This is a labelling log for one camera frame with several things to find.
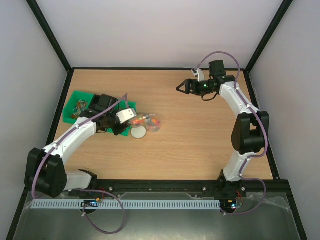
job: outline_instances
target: colorful candy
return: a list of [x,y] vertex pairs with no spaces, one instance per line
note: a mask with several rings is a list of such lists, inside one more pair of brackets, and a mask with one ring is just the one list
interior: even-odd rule
[[156,133],[160,130],[160,117],[155,114],[140,114],[130,120],[133,128],[144,126],[149,132]]

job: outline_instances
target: white wall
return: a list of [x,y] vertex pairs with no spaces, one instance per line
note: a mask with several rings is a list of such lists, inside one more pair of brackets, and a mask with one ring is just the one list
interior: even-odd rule
[[293,1],[251,73],[270,114],[270,143],[304,229],[319,239],[320,1]]
[[29,151],[44,146],[66,79],[24,0],[0,2],[0,239],[24,189]]
[[214,51],[245,68],[281,2],[38,0],[72,67],[171,68],[195,67]]

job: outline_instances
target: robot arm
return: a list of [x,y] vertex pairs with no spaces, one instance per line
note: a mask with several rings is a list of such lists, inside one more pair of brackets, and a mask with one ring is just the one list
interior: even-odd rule
[[68,159],[85,140],[97,131],[107,131],[108,128],[111,128],[113,133],[118,135],[129,126],[129,120],[137,116],[136,111],[133,108],[129,108],[106,113],[95,120],[88,121],[90,117],[99,113],[97,109],[103,112],[115,103],[114,99],[107,95],[102,95],[100,98],[107,100],[105,101],[107,102],[105,106],[90,105],[88,109],[82,112],[75,124],[60,138],[45,146],[42,150],[34,148],[30,151],[25,174],[26,186],[32,186],[40,162],[48,153],[50,155],[41,169],[36,183],[38,191],[55,198],[63,191],[86,189],[90,184],[94,183],[97,176],[89,171],[66,172],[65,165]]
[[234,151],[222,174],[227,181],[236,182],[241,180],[240,172],[242,174],[247,168],[251,160],[249,156],[256,155],[265,146],[265,139],[260,125],[249,107],[257,113],[267,134],[269,114],[253,106],[239,88],[238,83],[235,88],[236,79],[234,76],[226,74],[222,60],[210,62],[209,70],[210,79],[205,80],[201,69],[192,69],[191,71],[197,79],[186,79],[176,90],[184,94],[200,96],[202,99],[206,94],[216,93],[216,95],[220,95],[225,99],[230,106],[236,116],[235,126],[231,135]]

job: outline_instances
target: small toy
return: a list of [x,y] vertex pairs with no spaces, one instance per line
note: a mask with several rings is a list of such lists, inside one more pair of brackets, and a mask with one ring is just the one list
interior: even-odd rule
[[82,100],[79,100],[77,103],[76,103],[76,106],[75,108],[73,109],[74,113],[72,113],[71,115],[71,118],[72,119],[77,119],[80,117],[80,114],[86,110],[86,107],[88,105],[88,102],[87,101],[82,101]]
[[133,128],[144,126],[149,132],[156,133],[160,130],[160,117],[155,114],[140,114],[130,120]]

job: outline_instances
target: wooden table surface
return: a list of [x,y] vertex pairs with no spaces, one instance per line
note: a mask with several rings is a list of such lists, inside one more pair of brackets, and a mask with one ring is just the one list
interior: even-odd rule
[[[95,134],[71,156],[66,171],[86,169],[110,180],[216,180],[233,153],[236,117],[220,96],[205,102],[177,92],[189,78],[192,73],[183,70],[75,70],[65,103],[75,90],[116,98],[128,93],[138,114],[157,114],[162,126],[139,140]],[[242,73],[239,84],[250,99]],[[61,116],[55,139],[70,127]],[[253,159],[244,176],[272,179],[267,157]]]

